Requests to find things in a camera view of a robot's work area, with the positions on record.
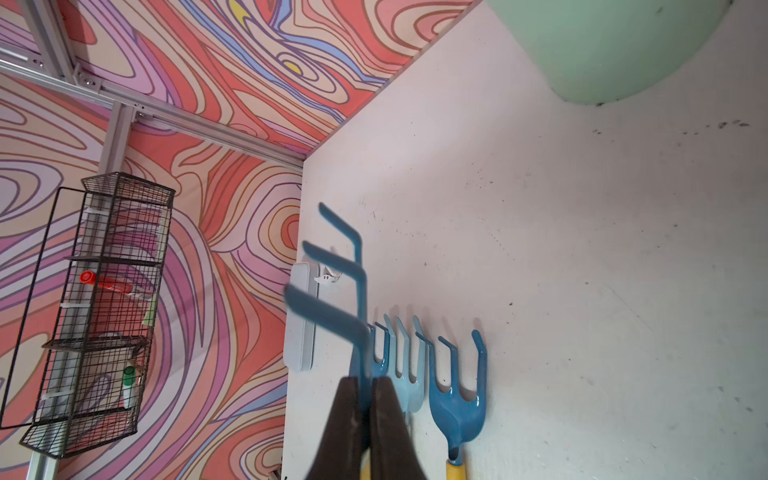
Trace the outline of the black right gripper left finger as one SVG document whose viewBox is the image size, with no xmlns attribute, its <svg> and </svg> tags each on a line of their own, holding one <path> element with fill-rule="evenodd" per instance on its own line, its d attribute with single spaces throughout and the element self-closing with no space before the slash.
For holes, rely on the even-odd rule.
<svg viewBox="0 0 768 480">
<path fill-rule="evenodd" d="M 359 410 L 358 380 L 344 377 L 338 384 L 306 479 L 360 479 L 365 426 Z"/>
</svg>

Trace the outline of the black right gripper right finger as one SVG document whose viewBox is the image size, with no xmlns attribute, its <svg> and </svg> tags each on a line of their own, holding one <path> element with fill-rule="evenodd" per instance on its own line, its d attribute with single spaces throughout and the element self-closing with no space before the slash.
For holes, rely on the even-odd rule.
<svg viewBox="0 0 768 480">
<path fill-rule="evenodd" d="M 425 479 L 390 378 L 373 380 L 369 408 L 370 474 L 378 479 Z"/>
</svg>

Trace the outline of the light blue rake pale handle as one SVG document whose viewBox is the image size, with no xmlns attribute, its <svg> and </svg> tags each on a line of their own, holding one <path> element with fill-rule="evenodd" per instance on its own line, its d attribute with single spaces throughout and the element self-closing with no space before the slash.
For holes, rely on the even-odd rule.
<svg viewBox="0 0 768 480">
<path fill-rule="evenodd" d="M 414 335 L 410 335 L 402 320 L 392 320 L 384 315 L 389 334 L 389 368 L 387 375 L 392 379 L 394 389 L 404 415 L 418 412 L 425 398 L 426 345 L 421 322 L 412 317 Z"/>
</svg>

